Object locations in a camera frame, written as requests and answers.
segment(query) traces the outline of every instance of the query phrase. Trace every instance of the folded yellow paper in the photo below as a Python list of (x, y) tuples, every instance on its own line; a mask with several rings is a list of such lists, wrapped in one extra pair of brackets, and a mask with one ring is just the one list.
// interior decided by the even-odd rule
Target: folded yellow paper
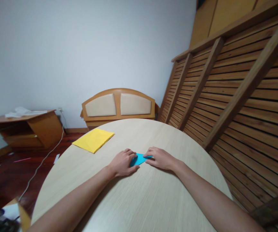
[(113, 132), (108, 132), (98, 128), (93, 129), (88, 134), (82, 136), (72, 144), (88, 150), (91, 153), (95, 153), (99, 148), (102, 147), (112, 136)]

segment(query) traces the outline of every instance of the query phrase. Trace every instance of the blue origami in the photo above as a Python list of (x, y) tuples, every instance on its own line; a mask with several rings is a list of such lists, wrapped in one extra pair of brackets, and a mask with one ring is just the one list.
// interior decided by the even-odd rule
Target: blue origami
[(137, 157), (133, 158), (131, 163), (130, 163), (130, 167), (135, 166), (135, 165), (140, 165), (142, 163), (144, 163), (146, 160), (152, 158), (152, 156), (147, 156), (147, 157), (143, 157), (143, 154), (139, 154), (137, 153)]

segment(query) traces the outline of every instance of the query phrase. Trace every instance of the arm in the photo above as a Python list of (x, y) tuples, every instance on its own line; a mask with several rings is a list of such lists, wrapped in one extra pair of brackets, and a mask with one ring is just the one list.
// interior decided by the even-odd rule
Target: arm
[(241, 210), (225, 194), (197, 175), (184, 162), (156, 147), (149, 148), (144, 156), (153, 156), (155, 159), (148, 159), (146, 163), (175, 172), (218, 232), (264, 232), (263, 228), (247, 213)]
[(134, 157), (137, 155), (130, 149), (118, 153), (108, 166), (72, 190), (43, 214), (28, 232), (73, 231), (97, 196), (114, 177), (128, 176), (139, 168), (138, 165), (129, 167)]

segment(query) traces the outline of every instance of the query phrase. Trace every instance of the white cable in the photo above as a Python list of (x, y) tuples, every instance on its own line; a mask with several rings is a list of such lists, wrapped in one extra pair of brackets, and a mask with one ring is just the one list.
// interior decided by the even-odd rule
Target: white cable
[[(63, 137), (63, 135), (64, 135), (64, 124), (62, 123), (62, 137)], [(62, 138), (61, 138), (61, 140), (59, 140), (58, 144), (53, 148), (52, 151), (54, 151), (55, 148), (57, 148), (57, 146), (61, 143), (61, 141), (62, 141)], [(24, 190), (24, 192), (22, 193), (22, 195), (21, 195), (20, 198), (19, 198), (19, 201), (21, 201), (22, 196), (23, 196), (23, 195), (26, 193), (26, 191), (28, 190), (28, 187), (29, 187), (30, 182), (31, 182), (32, 179), (35, 177), (35, 175), (37, 174), (37, 171), (38, 171), (38, 169), (41, 167), (41, 165), (43, 164), (43, 161), (51, 154), (52, 151), (50, 151), (50, 152), (47, 154), (47, 156), (42, 160), (42, 162), (41, 162), (41, 164), (39, 165), (39, 167), (37, 167), (37, 169), (36, 169), (36, 171), (35, 171), (35, 174), (34, 174), (33, 177), (29, 180), (26, 189)]]

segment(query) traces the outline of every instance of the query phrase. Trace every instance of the forearm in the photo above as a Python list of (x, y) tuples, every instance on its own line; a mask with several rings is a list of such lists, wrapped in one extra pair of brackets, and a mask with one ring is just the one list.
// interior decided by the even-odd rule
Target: forearm
[(73, 231), (100, 192), (114, 178), (114, 175), (115, 173), (109, 167), (104, 167), (95, 176), (62, 198), (28, 231)]
[(218, 232), (264, 231), (231, 199), (197, 175), (182, 161), (177, 161), (172, 170)]

